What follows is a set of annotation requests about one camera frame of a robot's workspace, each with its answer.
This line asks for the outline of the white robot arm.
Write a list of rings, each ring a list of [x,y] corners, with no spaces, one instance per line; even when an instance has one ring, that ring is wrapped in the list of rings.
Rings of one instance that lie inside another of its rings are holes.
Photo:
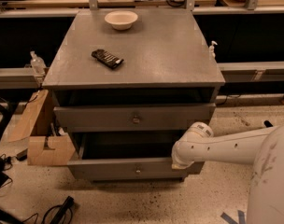
[[[284,125],[215,136],[194,123],[172,147],[172,167],[197,161],[250,164],[247,224],[284,224]]]

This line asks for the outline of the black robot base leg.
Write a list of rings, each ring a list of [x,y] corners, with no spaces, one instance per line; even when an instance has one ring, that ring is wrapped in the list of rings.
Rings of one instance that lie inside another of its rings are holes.
[[[263,124],[266,128],[274,127],[274,125],[269,120],[265,120]]]

